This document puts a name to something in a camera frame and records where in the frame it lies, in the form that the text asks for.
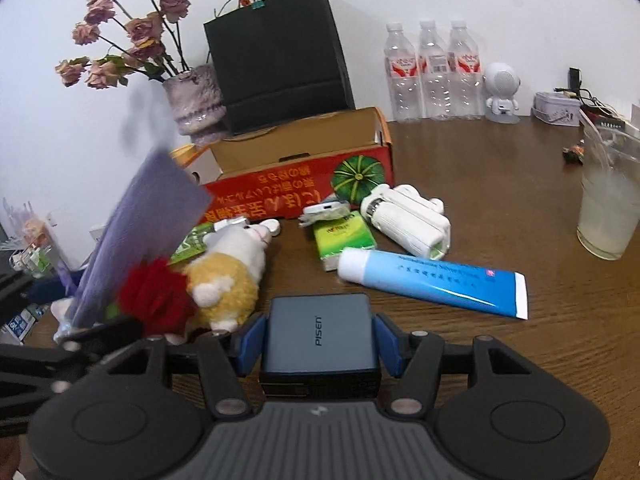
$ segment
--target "astronaut figurine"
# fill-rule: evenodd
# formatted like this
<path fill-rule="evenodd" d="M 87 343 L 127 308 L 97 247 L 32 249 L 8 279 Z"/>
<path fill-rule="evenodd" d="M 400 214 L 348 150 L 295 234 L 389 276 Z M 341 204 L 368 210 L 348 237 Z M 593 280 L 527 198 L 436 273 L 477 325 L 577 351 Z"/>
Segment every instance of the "astronaut figurine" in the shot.
<path fill-rule="evenodd" d="M 520 88 L 520 78 L 513 68 L 504 63 L 491 63 L 484 71 L 484 86 L 491 95 L 486 100 L 487 119 L 497 123 L 517 123 L 514 115 L 518 102 L 514 95 Z"/>

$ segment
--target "clear plastic container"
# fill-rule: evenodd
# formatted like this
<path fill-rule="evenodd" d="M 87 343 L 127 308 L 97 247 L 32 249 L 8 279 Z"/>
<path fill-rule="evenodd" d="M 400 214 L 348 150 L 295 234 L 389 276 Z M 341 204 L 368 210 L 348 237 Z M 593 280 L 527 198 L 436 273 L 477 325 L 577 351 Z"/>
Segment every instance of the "clear plastic container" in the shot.
<path fill-rule="evenodd" d="M 578 239 L 603 260 L 625 252 L 640 219 L 640 139 L 586 116 Z"/>
<path fill-rule="evenodd" d="M 394 119 L 399 123 L 418 120 L 420 84 L 414 46 L 402 33 L 402 23 L 387 23 L 385 71 Z"/>
<path fill-rule="evenodd" d="M 420 22 L 418 71 L 424 116 L 431 119 L 446 120 L 452 115 L 446 48 L 436 31 L 436 22 Z"/>
<path fill-rule="evenodd" d="M 451 22 L 451 35 L 447 53 L 453 113 L 464 119 L 484 116 L 482 102 L 482 71 L 478 45 L 469 36 L 466 22 Z"/>

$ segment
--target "tube cap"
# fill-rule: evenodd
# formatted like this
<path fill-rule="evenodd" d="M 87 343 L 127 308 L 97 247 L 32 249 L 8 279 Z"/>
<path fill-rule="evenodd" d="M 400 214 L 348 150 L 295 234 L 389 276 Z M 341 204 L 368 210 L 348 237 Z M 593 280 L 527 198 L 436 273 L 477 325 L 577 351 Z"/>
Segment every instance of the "tube cap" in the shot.
<path fill-rule="evenodd" d="M 260 225 L 265 226 L 271 232 L 271 236 L 278 236 L 280 234 L 280 222 L 275 218 L 267 218 L 260 222 Z"/>
<path fill-rule="evenodd" d="M 338 276 L 346 282 L 364 285 L 364 270 L 371 251 L 345 247 L 338 261 Z"/>

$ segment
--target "small figurine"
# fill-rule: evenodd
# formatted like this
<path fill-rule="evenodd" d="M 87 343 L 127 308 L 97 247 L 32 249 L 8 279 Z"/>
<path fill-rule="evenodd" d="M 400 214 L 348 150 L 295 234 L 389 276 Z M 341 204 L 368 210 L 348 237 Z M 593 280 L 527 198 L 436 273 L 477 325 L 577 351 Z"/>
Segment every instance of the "small figurine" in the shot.
<path fill-rule="evenodd" d="M 270 241 L 271 231 L 263 224 L 230 225 L 204 237 L 207 252 L 184 270 L 198 325 L 232 332 L 248 319 Z"/>
<path fill-rule="evenodd" d="M 491 97 L 486 100 L 485 116 L 496 123 L 517 123 L 514 115 L 520 106 L 514 95 L 520 88 L 520 78 L 515 70 L 505 63 L 491 63 L 485 70 L 484 87 Z"/>

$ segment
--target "charger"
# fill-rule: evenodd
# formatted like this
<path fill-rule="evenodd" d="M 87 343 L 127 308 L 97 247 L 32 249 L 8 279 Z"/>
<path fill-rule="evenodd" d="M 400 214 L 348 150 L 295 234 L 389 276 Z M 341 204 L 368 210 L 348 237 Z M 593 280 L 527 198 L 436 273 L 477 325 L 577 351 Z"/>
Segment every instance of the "charger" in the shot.
<path fill-rule="evenodd" d="M 365 294 L 271 300 L 260 384 L 268 397 L 375 397 L 380 364 Z"/>

